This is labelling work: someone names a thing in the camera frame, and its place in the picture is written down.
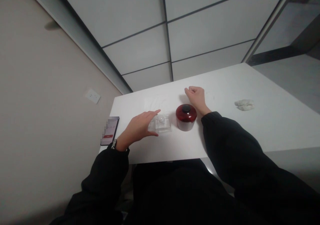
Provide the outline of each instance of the electrical socket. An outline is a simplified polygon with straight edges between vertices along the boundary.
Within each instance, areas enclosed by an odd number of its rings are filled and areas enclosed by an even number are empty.
[[[99,94],[97,94],[93,89],[90,89],[86,94],[86,98],[88,98],[89,100],[91,100],[95,104],[97,104],[99,102],[100,97],[101,96]]]

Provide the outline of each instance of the amber plastic bottle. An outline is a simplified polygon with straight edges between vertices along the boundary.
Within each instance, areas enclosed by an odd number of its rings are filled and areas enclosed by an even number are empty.
[[[178,128],[182,131],[189,131],[197,118],[197,111],[192,105],[180,105],[176,110],[176,117]]]

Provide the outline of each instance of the wristwatch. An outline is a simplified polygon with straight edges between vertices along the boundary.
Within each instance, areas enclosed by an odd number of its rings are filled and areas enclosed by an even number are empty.
[[[116,145],[117,145],[117,140],[115,139],[115,140],[112,142],[111,149],[115,149]]]

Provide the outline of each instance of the smartphone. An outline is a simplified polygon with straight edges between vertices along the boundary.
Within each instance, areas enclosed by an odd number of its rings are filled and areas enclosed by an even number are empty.
[[[107,146],[111,144],[117,132],[120,117],[109,117],[104,129],[104,135],[101,139],[101,146]]]

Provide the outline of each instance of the person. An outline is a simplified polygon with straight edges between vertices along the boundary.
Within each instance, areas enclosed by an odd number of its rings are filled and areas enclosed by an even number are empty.
[[[279,168],[236,121],[211,112],[202,88],[191,86],[185,93],[202,117],[208,157],[235,189],[234,197],[200,159],[138,164],[124,224],[320,224],[316,191]],[[148,131],[158,112],[143,112],[129,122],[115,147],[110,144],[97,156],[64,215],[51,224],[122,224],[114,207],[128,172],[129,146],[158,136]]]

